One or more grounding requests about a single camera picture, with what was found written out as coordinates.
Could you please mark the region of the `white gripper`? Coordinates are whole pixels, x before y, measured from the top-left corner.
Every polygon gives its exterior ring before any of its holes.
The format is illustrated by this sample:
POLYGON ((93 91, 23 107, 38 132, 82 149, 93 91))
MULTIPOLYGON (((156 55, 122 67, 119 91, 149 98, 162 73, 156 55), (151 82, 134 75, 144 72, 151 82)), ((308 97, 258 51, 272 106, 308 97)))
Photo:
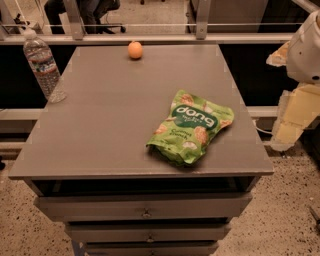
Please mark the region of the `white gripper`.
POLYGON ((276 151, 293 147, 304 129, 320 115, 319 14, 320 10, 312 12, 290 42, 284 43, 266 59, 271 66, 286 65, 287 75, 303 82, 292 92, 284 90, 280 96, 271 138, 271 148, 276 151))

